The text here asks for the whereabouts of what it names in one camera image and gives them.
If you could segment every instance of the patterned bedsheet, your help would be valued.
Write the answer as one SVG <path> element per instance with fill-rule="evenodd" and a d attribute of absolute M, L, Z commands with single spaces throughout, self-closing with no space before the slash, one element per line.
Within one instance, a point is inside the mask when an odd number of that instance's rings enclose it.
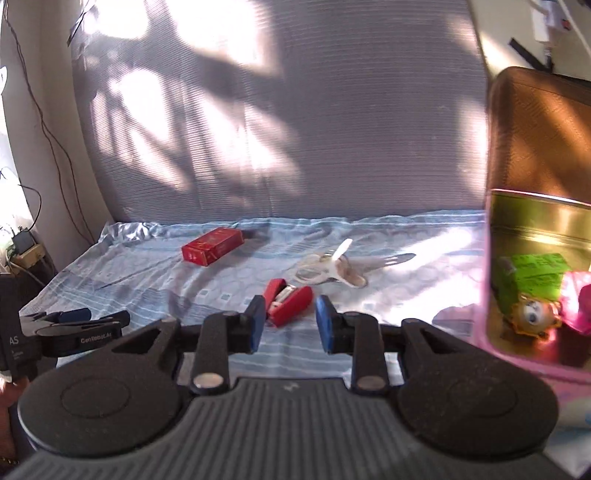
<path fill-rule="evenodd" d="M 315 286 L 339 311 L 360 310 L 380 322 L 398 324 L 416 317 L 469 336 L 474 306 L 480 302 L 484 272 L 485 214 L 434 212 L 349 222 L 342 218 L 254 219 L 231 226 L 243 230 L 245 244 L 209 267 L 182 260 L 180 247 L 227 223 L 157 225 L 117 223 L 104 228 L 99 242 L 62 271 L 22 314 L 87 306 L 93 317 L 121 309 L 130 328 L 172 315 L 184 324 L 201 322 L 217 310 L 243 310 L 272 278 L 303 256 L 334 248 L 345 238 L 347 256 L 368 279 L 354 290 L 340 283 Z M 412 260 L 376 268 L 392 255 L 415 253 Z M 393 382 L 400 372 L 388 358 Z M 235 355 L 230 374 L 282 377 L 344 376 L 346 355 L 322 351 L 312 309 L 282 329 L 267 327 L 256 355 Z"/>

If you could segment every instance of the electrical cable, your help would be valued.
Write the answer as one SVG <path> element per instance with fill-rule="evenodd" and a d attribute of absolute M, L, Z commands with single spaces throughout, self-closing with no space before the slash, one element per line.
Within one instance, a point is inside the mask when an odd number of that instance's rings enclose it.
<path fill-rule="evenodd" d="M 4 180 L 8 180 L 8 179 L 6 178 L 6 175 L 5 175 L 4 173 L 2 173 L 2 171 L 3 171 L 5 168 L 8 168 L 8 167 L 2 167 L 2 168 L 0 168 L 0 177 L 2 177 Z M 17 185 L 18 185 L 20 188 L 22 188 L 22 189 L 32 190 L 32 191 L 34 191 L 34 192 L 35 192 L 37 195 L 39 195 L 39 210 L 37 210 L 37 214 L 35 215 L 35 219 L 33 220 L 33 224 L 32 224 L 32 225 L 31 225 L 29 228 L 27 228 L 27 229 L 26 229 L 28 232 L 30 232 L 30 231 L 31 231 L 31 229 L 32 229 L 32 228 L 35 226 L 35 224 L 37 223 L 37 220 L 39 219 L 39 215 L 41 214 L 41 205 L 43 204 L 43 199 L 41 198 L 41 193 L 39 193 L 39 190 L 37 190 L 37 189 L 34 189 L 33 187 L 27 187 L 26 185 L 23 185 L 22 183 L 17 183 Z"/>
<path fill-rule="evenodd" d="M 84 223 L 84 226 L 86 227 L 86 230 L 88 231 L 88 233 L 90 234 L 90 238 L 92 239 L 92 231 L 90 230 L 88 223 L 86 222 L 86 218 L 84 217 L 84 213 L 82 211 L 82 206 L 80 205 L 80 197 L 78 195 L 78 187 L 76 184 L 76 176 L 74 175 L 74 167 L 73 167 L 73 162 L 72 162 L 72 158 L 70 156 L 70 154 L 67 152 L 67 150 L 64 148 L 64 146 L 61 144 L 61 142 L 56 138 L 56 136 L 51 132 L 51 130 L 49 129 L 49 127 L 47 126 L 45 119 L 44 119 L 44 114 L 43 114 L 43 110 L 41 108 L 41 106 L 39 105 L 39 103 L 37 102 L 37 98 L 35 97 L 35 95 L 33 94 L 33 89 L 31 88 L 31 83 L 29 82 L 29 78 L 28 78 L 28 72 L 27 72 L 27 65 L 25 62 L 25 58 L 22 54 L 22 48 L 21 48 L 21 44 L 18 40 L 18 36 L 16 31 L 14 30 L 12 24 L 10 23 L 10 20 L 8 19 L 8 1 L 6 1 L 5 6 L 4 6 L 4 11 L 2 14 L 4 21 L 6 22 L 8 28 L 11 31 L 11 34 L 14 38 L 14 41 L 17 45 L 17 53 L 18 53 L 18 57 L 21 63 L 21 67 L 22 67 L 22 71 L 24 73 L 24 77 L 25 77 L 25 82 L 27 84 L 27 90 L 29 95 L 31 96 L 31 99 L 33 100 L 33 103 L 35 104 L 35 107 L 37 108 L 37 112 L 39 114 L 39 117 L 41 119 L 41 133 L 43 133 L 43 136 L 47 139 L 47 142 L 49 143 L 50 146 L 50 150 L 51 150 L 51 155 L 53 156 L 53 161 L 56 164 L 56 168 L 57 168 L 57 178 L 58 178 L 58 182 L 60 185 L 60 191 L 61 191 L 61 198 L 64 201 L 64 205 L 66 207 L 66 211 L 68 213 L 68 216 L 70 217 L 70 220 L 72 221 L 72 225 L 74 225 L 74 228 L 76 229 L 76 231 L 78 232 L 78 234 L 89 244 L 89 246 L 93 245 L 93 242 L 91 240 L 88 240 L 88 238 L 86 237 L 85 234 L 83 234 L 78 225 L 76 224 L 74 217 L 72 215 L 72 212 L 70 211 L 70 208 L 68 206 L 68 202 L 66 200 L 66 195 L 64 193 L 64 189 L 63 189 L 63 180 L 62 180 L 62 175 L 61 175 L 61 170 L 60 170 L 60 166 L 59 163 L 57 161 L 57 157 L 56 157 L 56 152 L 55 149 L 53 147 L 53 143 L 51 142 L 51 139 L 53 139 L 56 144 L 58 145 L 58 147 L 60 147 L 60 149 L 62 150 L 62 152 L 64 152 L 64 155 L 66 156 L 68 162 L 69 162 L 69 166 L 70 166 L 70 172 L 72 174 L 72 182 L 74 185 L 74 193 L 76 196 L 76 202 L 78 205 L 78 210 L 80 212 L 80 216 L 82 218 L 82 222 Z"/>
<path fill-rule="evenodd" d="M 39 195 L 39 210 L 37 210 L 37 214 L 35 215 L 35 219 L 33 220 L 33 223 L 31 224 L 31 226 L 29 228 L 27 228 L 27 231 L 30 232 L 31 228 L 33 228 L 35 226 L 35 224 L 37 223 L 37 220 L 39 219 L 39 215 L 41 214 L 41 205 L 43 204 L 43 201 L 41 200 L 41 193 L 39 193 L 39 190 L 36 190 L 33 187 L 27 187 L 26 185 L 23 185 L 22 183 L 19 183 L 19 185 L 21 186 L 21 188 L 27 189 L 27 190 L 32 190 L 37 195 Z"/>
<path fill-rule="evenodd" d="M 31 277 L 33 280 L 35 280 L 35 282 L 39 283 L 41 288 L 47 287 L 47 285 L 45 285 L 41 280 L 39 280 L 35 275 L 33 275 L 31 272 L 29 272 L 26 268 L 23 268 L 20 265 L 17 265 L 16 263 L 11 262 L 10 260 L 8 261 L 8 263 L 10 264 L 11 267 L 14 267 L 14 268 L 20 270 L 21 272 L 29 275 L 29 277 Z"/>

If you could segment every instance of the black cable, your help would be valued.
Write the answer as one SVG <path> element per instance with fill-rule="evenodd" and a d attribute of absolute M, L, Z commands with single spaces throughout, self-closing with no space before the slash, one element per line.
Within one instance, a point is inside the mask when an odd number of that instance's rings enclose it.
<path fill-rule="evenodd" d="M 8 180 L 8 179 L 6 178 L 6 175 L 5 175 L 5 174 L 2 172 L 2 171 L 5 169 L 5 168 L 8 168 L 8 167 L 2 167 L 2 168 L 0 168 L 0 177 L 2 177 L 4 180 Z M 31 228 L 33 228 L 33 227 L 35 226 L 35 224 L 37 223 L 37 220 L 39 219 L 39 215 L 41 214 L 41 205 L 43 204 L 43 200 L 42 200 L 42 198 L 41 198 L 41 193 L 39 193 L 39 190 L 37 190 L 37 189 L 34 189 L 33 187 L 27 187 L 26 185 L 23 185 L 22 183 L 17 183 L 17 185 L 18 185 L 20 188 L 22 188 L 22 189 L 32 190 L 32 191 L 34 191 L 34 192 L 35 192 L 37 195 L 39 195 L 39 210 L 37 210 L 37 214 L 35 215 L 35 219 L 33 220 L 33 224 L 32 224 L 32 225 L 31 225 L 29 228 L 27 228 L 27 231 L 30 231 L 30 230 L 31 230 Z"/>
<path fill-rule="evenodd" d="M 29 228 L 27 228 L 27 231 L 30 231 L 31 228 L 33 228 L 35 226 L 35 224 L 37 223 L 37 220 L 39 219 L 39 215 L 41 214 L 41 204 L 43 203 L 43 201 L 41 200 L 41 193 L 39 193 L 39 190 L 36 190 L 33 187 L 27 187 L 26 185 L 23 185 L 22 183 L 19 183 L 19 185 L 21 186 L 21 188 L 27 189 L 27 190 L 32 190 L 37 195 L 39 195 L 39 210 L 37 210 L 37 214 L 35 215 L 35 219 L 33 220 L 33 223 L 31 224 L 31 226 Z"/>
<path fill-rule="evenodd" d="M 90 240 L 88 240 L 88 238 L 86 237 L 86 235 L 83 234 L 80 231 L 80 229 L 76 225 L 76 222 L 74 220 L 74 217 L 72 215 L 72 212 L 70 211 L 70 208 L 68 206 L 68 202 L 66 200 L 66 195 L 65 195 L 64 189 L 63 189 L 63 181 L 62 181 L 60 166 L 59 166 L 59 163 L 57 161 L 56 152 L 55 152 L 55 150 L 53 148 L 53 143 L 51 142 L 51 139 L 53 139 L 56 142 L 56 144 L 61 148 L 61 150 L 66 155 L 66 158 L 67 158 L 67 160 L 68 160 L 68 162 L 70 164 L 70 172 L 72 174 L 72 181 L 73 181 L 73 185 L 74 185 L 74 193 L 76 195 L 76 202 L 77 202 L 77 205 L 78 205 L 78 210 L 80 211 L 80 216 L 82 217 L 82 222 L 84 223 L 84 225 L 85 225 L 86 230 L 88 231 L 88 233 L 90 233 L 90 238 L 92 239 L 92 231 L 88 227 L 88 223 L 86 222 L 86 218 L 84 217 L 84 213 L 82 212 L 82 207 L 80 205 L 80 196 L 78 195 L 78 187 L 77 187 L 77 184 L 76 184 L 76 176 L 74 175 L 74 167 L 73 167 L 73 163 L 72 163 L 72 158 L 70 157 L 70 154 L 67 152 L 67 150 L 64 148 L 64 146 L 56 138 L 56 136 L 51 132 L 51 130 L 49 130 L 49 127 L 45 123 L 45 119 L 44 119 L 44 115 L 43 115 L 43 110 L 41 109 L 41 106 L 37 102 L 37 98 L 33 94 L 33 89 L 31 88 L 31 83 L 29 82 L 29 78 L 28 78 L 27 64 L 26 64 L 25 58 L 24 58 L 24 56 L 22 54 L 21 44 L 18 41 L 18 37 L 17 37 L 16 31 L 14 30 L 14 28 L 12 27 L 12 24 L 10 23 L 10 20 L 8 19 L 8 1 L 6 1 L 6 4 L 5 4 L 5 8 L 4 8 L 4 12 L 3 12 L 3 17 L 4 17 L 4 20 L 6 21 L 6 24 L 7 24 L 8 28 L 11 31 L 12 36 L 14 37 L 15 43 L 17 45 L 17 53 L 18 53 L 18 57 L 19 57 L 19 60 L 20 60 L 20 63 L 21 63 L 22 71 L 24 73 L 25 82 L 27 84 L 27 90 L 29 92 L 29 95 L 31 96 L 31 99 L 33 100 L 33 103 L 35 104 L 35 107 L 37 108 L 37 112 L 39 113 L 39 117 L 41 119 L 41 133 L 43 133 L 43 136 L 47 139 L 47 142 L 49 143 L 49 146 L 50 146 L 50 149 L 51 149 L 51 155 L 53 156 L 53 161 L 56 164 L 56 168 L 57 168 L 57 179 L 58 179 L 58 182 L 59 182 L 59 185 L 60 185 L 61 198 L 64 201 L 64 205 L 66 207 L 66 211 L 68 213 L 68 216 L 70 217 L 70 220 L 72 221 L 72 225 L 74 225 L 74 228 L 76 229 L 76 232 L 78 232 L 78 234 L 90 246 L 92 246 L 93 245 L 93 242 L 90 241 Z"/>

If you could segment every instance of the white wall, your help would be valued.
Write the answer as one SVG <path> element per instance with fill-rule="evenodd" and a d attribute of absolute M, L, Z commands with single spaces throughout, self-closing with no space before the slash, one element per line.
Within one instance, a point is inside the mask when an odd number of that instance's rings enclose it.
<path fill-rule="evenodd" d="M 544 46 L 534 39 L 528 0 L 469 0 L 477 32 L 492 77 L 510 66 L 529 67 L 508 44 L 515 38 L 542 63 Z M 571 13 L 591 41 L 591 9 L 568 0 Z M 591 80 L 591 58 L 575 32 L 563 36 L 553 51 L 556 73 Z"/>
<path fill-rule="evenodd" d="M 80 9 L 78 0 L 12 0 L 9 19 L 17 32 L 29 81 L 46 116 L 46 123 L 69 151 L 82 209 L 96 239 L 111 218 L 102 199 L 80 131 L 74 100 L 70 51 L 66 46 L 70 25 Z M 8 27 L 0 30 L 0 63 L 8 68 L 2 99 L 14 163 L 20 181 L 36 188 L 43 196 L 43 209 L 36 230 L 57 268 L 75 260 L 88 247 L 74 229 L 61 198 L 57 168 L 49 144 L 41 133 L 40 119 L 27 92 L 16 46 Z M 83 230 L 76 208 L 69 165 L 55 146 L 64 192 L 79 229 Z M 25 191 L 36 212 L 35 193 Z"/>

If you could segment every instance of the metal screw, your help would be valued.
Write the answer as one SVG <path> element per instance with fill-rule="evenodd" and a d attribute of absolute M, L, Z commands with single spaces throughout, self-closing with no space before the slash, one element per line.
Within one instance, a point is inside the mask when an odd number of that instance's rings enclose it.
<path fill-rule="evenodd" d="M 217 388 L 223 384 L 223 377 L 218 374 L 206 373 L 199 374 L 193 378 L 193 385 L 197 388 L 209 390 L 211 388 Z"/>
<path fill-rule="evenodd" d="M 386 382 L 382 377 L 377 375 L 366 375 L 357 380 L 357 388 L 367 391 L 378 391 L 382 390 L 386 386 Z"/>

